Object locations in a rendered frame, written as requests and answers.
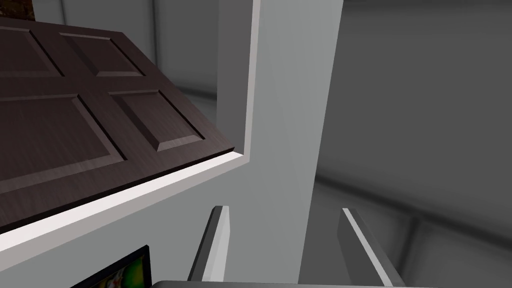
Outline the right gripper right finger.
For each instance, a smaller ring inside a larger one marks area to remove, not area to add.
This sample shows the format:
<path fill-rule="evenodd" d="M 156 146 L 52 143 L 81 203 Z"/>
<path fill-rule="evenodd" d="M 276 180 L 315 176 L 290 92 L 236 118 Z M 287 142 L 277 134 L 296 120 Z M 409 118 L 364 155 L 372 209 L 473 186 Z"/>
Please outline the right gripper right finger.
<path fill-rule="evenodd" d="M 356 209 L 341 209 L 337 239 L 351 285 L 405 286 L 402 277 Z"/>

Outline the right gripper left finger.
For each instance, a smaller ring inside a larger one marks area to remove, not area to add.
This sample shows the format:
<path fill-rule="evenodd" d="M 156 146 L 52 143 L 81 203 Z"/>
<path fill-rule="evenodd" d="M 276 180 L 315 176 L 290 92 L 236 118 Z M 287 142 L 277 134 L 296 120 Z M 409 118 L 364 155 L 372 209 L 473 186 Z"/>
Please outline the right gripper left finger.
<path fill-rule="evenodd" d="M 188 281 L 223 282 L 230 241 L 230 210 L 215 206 L 209 216 Z"/>

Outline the dark brown panelled door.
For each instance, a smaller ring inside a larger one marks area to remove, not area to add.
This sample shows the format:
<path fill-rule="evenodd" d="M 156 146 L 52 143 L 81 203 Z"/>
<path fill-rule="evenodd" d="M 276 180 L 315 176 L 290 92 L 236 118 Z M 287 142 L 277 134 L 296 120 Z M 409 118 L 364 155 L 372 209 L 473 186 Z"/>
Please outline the dark brown panelled door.
<path fill-rule="evenodd" d="M 0 234 L 233 150 L 125 34 L 0 17 Z"/>

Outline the black framed wall picture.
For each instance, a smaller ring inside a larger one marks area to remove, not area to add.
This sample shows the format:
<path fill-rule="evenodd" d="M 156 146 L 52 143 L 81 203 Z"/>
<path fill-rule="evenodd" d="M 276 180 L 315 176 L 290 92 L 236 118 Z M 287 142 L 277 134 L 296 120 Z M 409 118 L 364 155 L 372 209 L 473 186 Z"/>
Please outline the black framed wall picture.
<path fill-rule="evenodd" d="M 70 288 L 151 288 L 150 248 L 144 245 Z"/>

